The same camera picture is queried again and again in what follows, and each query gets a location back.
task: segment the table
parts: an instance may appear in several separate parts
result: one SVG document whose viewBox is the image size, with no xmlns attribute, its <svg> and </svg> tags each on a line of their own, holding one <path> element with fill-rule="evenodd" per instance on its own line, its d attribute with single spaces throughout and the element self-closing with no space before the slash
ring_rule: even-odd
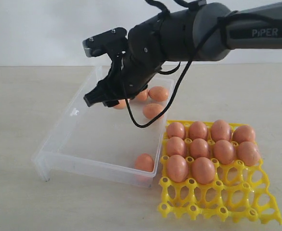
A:
<svg viewBox="0 0 282 231">
<path fill-rule="evenodd" d="M 164 219 L 159 174 L 151 189 L 60 171 L 41 181 L 30 158 L 91 69 L 0 67 L 0 231 L 282 231 L 276 221 Z M 220 118 L 255 128 L 282 213 L 282 64 L 193 65 L 168 119 Z"/>
</svg>

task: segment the background wall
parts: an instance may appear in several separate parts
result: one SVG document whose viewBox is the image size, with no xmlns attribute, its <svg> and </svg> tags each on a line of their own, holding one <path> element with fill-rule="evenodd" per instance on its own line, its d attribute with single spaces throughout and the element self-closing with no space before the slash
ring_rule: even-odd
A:
<svg viewBox="0 0 282 231">
<path fill-rule="evenodd" d="M 278 2 L 217 1 L 232 10 Z M 129 30 L 157 13 L 144 0 L 0 0 L 0 66 L 110 64 L 107 55 L 86 58 L 82 40 L 117 26 Z M 219 63 L 266 62 L 282 62 L 282 51 L 232 51 Z"/>
</svg>

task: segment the egg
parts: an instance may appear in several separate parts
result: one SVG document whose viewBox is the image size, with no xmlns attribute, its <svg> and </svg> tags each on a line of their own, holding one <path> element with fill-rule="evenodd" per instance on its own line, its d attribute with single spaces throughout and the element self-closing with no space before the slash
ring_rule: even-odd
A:
<svg viewBox="0 0 282 231">
<path fill-rule="evenodd" d="M 244 141 L 254 142 L 256 139 L 256 132 L 251 126 L 242 125 L 234 131 L 232 139 L 238 143 Z"/>
<path fill-rule="evenodd" d="M 260 152 L 255 143 L 244 141 L 238 145 L 237 158 L 242 160 L 246 166 L 253 166 L 261 159 Z"/>
<path fill-rule="evenodd" d="M 214 144 L 213 155 L 223 165 L 229 165 L 236 159 L 233 144 L 225 140 L 219 140 Z"/>
<path fill-rule="evenodd" d="M 200 184 L 211 183 L 216 174 L 213 162 L 206 157 L 197 158 L 191 166 L 192 177 Z"/>
<path fill-rule="evenodd" d="M 201 138 L 203 140 L 207 140 L 208 130 L 205 123 L 201 121 L 193 122 L 188 130 L 188 136 L 191 140 Z"/>
<path fill-rule="evenodd" d="M 171 137 L 166 143 L 166 153 L 168 156 L 180 155 L 186 157 L 186 144 L 180 137 Z"/>
<path fill-rule="evenodd" d="M 199 157 L 210 158 L 210 148 L 207 141 L 201 138 L 193 140 L 190 144 L 190 156 L 193 159 L 197 159 Z"/>
<path fill-rule="evenodd" d="M 159 113 L 163 111 L 163 106 L 157 103 L 149 103 L 148 105 L 145 105 L 143 108 L 143 114 L 148 119 L 153 119 L 156 117 Z"/>
<path fill-rule="evenodd" d="M 185 127 L 180 122 L 173 122 L 167 127 L 167 136 L 171 138 L 173 136 L 180 137 L 181 139 L 185 139 L 186 131 Z"/>
<path fill-rule="evenodd" d="M 114 109 L 121 110 L 121 109 L 124 109 L 124 108 L 126 107 L 126 102 L 125 102 L 125 100 L 119 100 L 118 102 L 119 102 L 119 104 L 116 105 L 116 106 L 114 106 L 114 107 L 113 107 Z"/>
<path fill-rule="evenodd" d="M 173 155 L 167 160 L 167 176 L 174 182 L 180 183 L 186 180 L 188 164 L 180 155 Z"/>
<path fill-rule="evenodd" d="M 169 97 L 169 91 L 163 87 L 156 86 L 149 90 L 149 96 L 152 100 L 157 102 L 166 101 Z"/>
<path fill-rule="evenodd" d="M 135 161 L 135 169 L 152 172 L 154 170 L 153 158 L 147 153 L 139 155 Z"/>
<path fill-rule="evenodd" d="M 213 123 L 210 129 L 210 134 L 211 134 L 212 140 L 215 142 L 219 140 L 230 141 L 232 130 L 231 130 L 230 125 L 226 121 L 219 119 Z"/>
<path fill-rule="evenodd" d="M 149 95 L 149 90 L 143 90 L 141 91 L 137 96 L 136 96 L 136 100 L 139 101 L 139 102 L 144 102 L 147 100 L 147 97 Z"/>
</svg>

